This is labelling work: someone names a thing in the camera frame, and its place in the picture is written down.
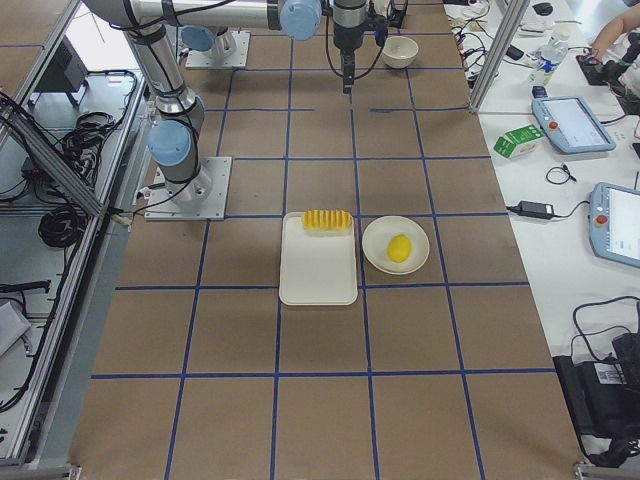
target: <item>white plate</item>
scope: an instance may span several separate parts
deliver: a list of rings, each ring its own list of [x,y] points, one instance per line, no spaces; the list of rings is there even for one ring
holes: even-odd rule
[[[411,240],[411,254],[396,263],[387,256],[389,242],[396,235]],[[362,236],[362,249],[367,260],[379,270],[392,275],[405,275],[418,270],[429,257],[429,238],[420,225],[405,217],[380,217],[369,224]]]
[[[358,298],[355,236],[344,232],[310,232],[302,213],[282,222],[280,300],[286,305],[351,305]]]

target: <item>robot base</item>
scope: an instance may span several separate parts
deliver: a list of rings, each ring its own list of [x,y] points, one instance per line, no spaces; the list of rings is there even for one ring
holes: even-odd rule
[[[202,52],[192,50],[187,58],[187,69],[193,70],[225,70],[231,68],[244,68],[247,66],[249,54],[249,32],[231,32],[236,41],[236,51],[228,57],[214,59]]]
[[[206,157],[203,158],[202,168],[208,170],[213,179],[211,192],[202,201],[176,203],[169,200],[157,207],[151,207],[145,211],[145,218],[154,220],[224,220],[224,212],[227,205],[227,193],[229,192],[229,179],[231,178],[231,157]],[[164,175],[158,169],[154,179],[156,183],[164,182]],[[162,202],[169,197],[166,189],[153,190],[149,197],[149,205]]]

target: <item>white label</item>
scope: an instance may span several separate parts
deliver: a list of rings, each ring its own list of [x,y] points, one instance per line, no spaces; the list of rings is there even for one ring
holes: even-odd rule
[[[605,363],[596,363],[596,374],[598,381],[603,385],[622,385],[625,383],[622,370],[616,365],[607,365]]]

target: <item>green box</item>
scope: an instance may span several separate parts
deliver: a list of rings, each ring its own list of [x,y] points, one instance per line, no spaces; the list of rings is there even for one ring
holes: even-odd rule
[[[535,125],[527,125],[500,136],[493,149],[505,158],[517,157],[536,148],[538,140],[543,136]]]

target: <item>plastic bottle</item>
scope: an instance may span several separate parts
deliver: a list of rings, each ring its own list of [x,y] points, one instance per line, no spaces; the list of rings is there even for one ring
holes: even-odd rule
[[[549,38],[549,43],[540,48],[539,58],[529,75],[529,83],[533,86],[544,86],[549,83],[551,75],[558,69],[569,51],[569,30],[556,28]]]

